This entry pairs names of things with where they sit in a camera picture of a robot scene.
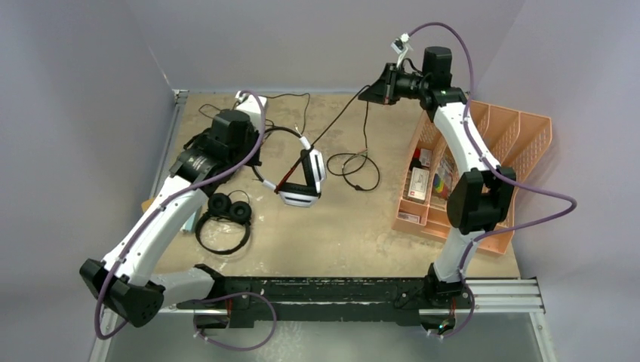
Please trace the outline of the black over-ear headphones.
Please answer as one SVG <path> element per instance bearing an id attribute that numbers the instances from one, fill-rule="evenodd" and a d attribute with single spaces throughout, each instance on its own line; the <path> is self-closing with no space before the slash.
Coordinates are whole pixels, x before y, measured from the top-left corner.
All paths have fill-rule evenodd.
<path id="1" fill-rule="evenodd" d="M 250 204 L 247 201 L 232 201 L 228 194 L 217 192 L 209 197 L 207 206 L 207 210 L 195 224 L 194 235 L 198 244 L 206 251 L 218 256 L 229 256 L 240 251 L 251 237 L 253 210 Z M 225 250 L 215 250 L 205 246 L 201 233 L 205 224 L 209 221 L 230 222 L 241 226 L 244 229 L 242 239 L 234 247 Z"/>

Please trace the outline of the white and black headphones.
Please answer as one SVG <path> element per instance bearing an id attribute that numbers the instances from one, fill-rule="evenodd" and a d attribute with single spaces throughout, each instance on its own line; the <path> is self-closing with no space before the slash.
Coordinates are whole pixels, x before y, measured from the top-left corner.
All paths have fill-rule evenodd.
<path id="1" fill-rule="evenodd" d="M 278 132 L 286 132 L 300 143 L 301 150 L 296 164 L 285 174 L 285 178 L 277 183 L 266 179 L 258 166 L 252 166 L 251 169 L 256 179 L 277 194 L 284 204 L 309 208 L 322 196 L 322 186 L 327 176 L 323 154 L 304 135 L 288 127 L 268 127 L 265 137 Z"/>

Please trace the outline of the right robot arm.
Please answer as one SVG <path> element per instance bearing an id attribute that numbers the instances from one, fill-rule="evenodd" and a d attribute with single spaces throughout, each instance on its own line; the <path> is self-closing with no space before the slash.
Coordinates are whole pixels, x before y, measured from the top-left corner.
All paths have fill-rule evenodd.
<path id="1" fill-rule="evenodd" d="M 404 60 L 409 46 L 393 47 L 398 60 L 387 63 L 379 79 L 358 99 L 389 106 L 401 98 L 419 100 L 453 156 L 459 179 L 446 207 L 451 230 L 423 288 L 425 300 L 441 307 L 463 292 L 466 268 L 480 240 L 505 220 L 516 173 L 491 154 L 470 117 L 470 98 L 452 86 L 451 50 L 428 47 L 421 70 L 407 72 Z"/>

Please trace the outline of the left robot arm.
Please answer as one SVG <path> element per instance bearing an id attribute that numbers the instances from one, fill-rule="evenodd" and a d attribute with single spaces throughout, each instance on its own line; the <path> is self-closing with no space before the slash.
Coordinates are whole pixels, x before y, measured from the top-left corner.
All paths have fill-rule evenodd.
<path id="1" fill-rule="evenodd" d="M 154 270 L 188 218 L 219 185 L 257 159 L 265 122 L 261 108 L 224 109 L 215 115 L 210 127 L 178 154 L 155 200 L 124 239 L 101 259 L 84 261 L 79 274 L 97 300 L 94 329 L 100 339 L 119 331 L 103 330 L 103 310 L 142 327 L 168 305 L 198 300 L 216 308 L 223 303 L 225 288 L 204 267 L 168 275 Z"/>

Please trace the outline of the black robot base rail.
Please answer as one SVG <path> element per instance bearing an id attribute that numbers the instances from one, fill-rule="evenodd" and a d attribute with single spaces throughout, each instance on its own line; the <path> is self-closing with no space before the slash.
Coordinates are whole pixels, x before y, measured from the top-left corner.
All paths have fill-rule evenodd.
<path id="1" fill-rule="evenodd" d="M 225 276 L 200 267 L 214 281 L 199 299 L 179 309 L 218 311 L 231 328 L 257 321 L 388 322 L 446 333 L 455 314 L 474 308 L 468 286 L 423 277 L 267 277 Z"/>

